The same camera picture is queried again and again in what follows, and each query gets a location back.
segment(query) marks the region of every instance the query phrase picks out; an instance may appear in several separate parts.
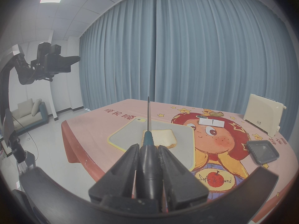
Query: cartoon girl illustration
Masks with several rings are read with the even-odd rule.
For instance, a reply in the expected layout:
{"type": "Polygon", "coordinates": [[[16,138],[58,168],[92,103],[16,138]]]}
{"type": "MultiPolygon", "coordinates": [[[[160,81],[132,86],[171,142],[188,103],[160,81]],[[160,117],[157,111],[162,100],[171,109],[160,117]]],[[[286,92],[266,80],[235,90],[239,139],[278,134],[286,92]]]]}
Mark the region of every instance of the cartoon girl illustration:
{"type": "Polygon", "coordinates": [[[202,114],[178,114],[171,121],[194,129],[195,168],[192,172],[210,190],[209,199],[221,196],[248,177],[240,160],[249,155],[245,144],[250,136],[233,120],[221,116],[222,112],[204,110],[202,114]],[[224,127],[200,125],[200,118],[224,121],[224,127]]]}

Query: table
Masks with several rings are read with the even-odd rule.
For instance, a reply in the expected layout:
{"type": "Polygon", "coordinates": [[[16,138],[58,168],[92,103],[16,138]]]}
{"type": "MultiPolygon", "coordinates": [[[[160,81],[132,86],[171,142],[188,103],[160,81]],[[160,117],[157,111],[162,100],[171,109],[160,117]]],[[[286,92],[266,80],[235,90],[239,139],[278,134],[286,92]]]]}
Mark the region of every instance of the table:
{"type": "MultiPolygon", "coordinates": [[[[280,157],[263,167],[279,175],[279,180],[267,202],[252,219],[254,222],[276,206],[295,179],[298,161],[288,142],[279,132],[273,138],[269,137],[244,121],[243,115],[157,102],[151,102],[151,115],[154,120],[195,129],[195,168],[192,172],[210,189],[209,199],[221,196],[257,168],[246,149],[248,140],[269,140],[274,145],[280,157]],[[199,125],[199,116],[222,120],[225,126],[199,125]],[[213,170],[218,170],[217,174],[220,173],[224,181],[211,182],[209,175],[215,173],[213,170]]],[[[64,121],[62,137],[68,161],[81,163],[98,181],[124,153],[110,145],[107,138],[135,117],[147,117],[146,101],[127,99],[64,121]]]]}

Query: pillow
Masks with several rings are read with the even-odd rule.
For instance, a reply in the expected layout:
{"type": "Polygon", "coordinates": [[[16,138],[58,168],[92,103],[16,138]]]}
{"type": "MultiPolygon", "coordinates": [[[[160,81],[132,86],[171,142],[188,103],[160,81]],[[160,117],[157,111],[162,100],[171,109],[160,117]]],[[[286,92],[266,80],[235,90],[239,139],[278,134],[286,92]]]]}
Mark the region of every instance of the pillow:
{"type": "Polygon", "coordinates": [[[41,102],[42,102],[42,99],[37,99],[35,101],[35,103],[33,104],[32,111],[31,111],[32,116],[35,116],[36,113],[38,112],[39,105],[41,102]]]}
{"type": "Polygon", "coordinates": [[[32,107],[33,107],[32,99],[29,99],[22,103],[19,103],[18,110],[19,110],[20,118],[22,118],[28,114],[31,114],[32,107]]]}

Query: white toaster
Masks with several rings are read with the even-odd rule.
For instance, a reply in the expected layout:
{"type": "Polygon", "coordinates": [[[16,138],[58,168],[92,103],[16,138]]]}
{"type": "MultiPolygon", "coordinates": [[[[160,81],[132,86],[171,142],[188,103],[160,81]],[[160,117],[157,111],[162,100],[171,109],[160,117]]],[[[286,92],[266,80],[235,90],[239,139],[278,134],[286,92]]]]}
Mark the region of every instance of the white toaster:
{"type": "Polygon", "coordinates": [[[275,100],[250,94],[243,120],[247,120],[272,137],[279,131],[282,111],[286,107],[275,100]]]}

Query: black tray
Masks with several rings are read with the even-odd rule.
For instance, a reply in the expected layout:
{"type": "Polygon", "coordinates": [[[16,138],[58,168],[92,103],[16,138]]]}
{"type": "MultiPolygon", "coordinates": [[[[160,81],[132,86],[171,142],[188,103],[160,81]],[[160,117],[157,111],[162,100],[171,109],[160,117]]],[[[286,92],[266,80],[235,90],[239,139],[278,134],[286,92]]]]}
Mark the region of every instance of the black tray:
{"type": "Polygon", "coordinates": [[[272,162],[279,158],[279,153],[268,140],[247,141],[247,147],[257,164],[272,162]]]}

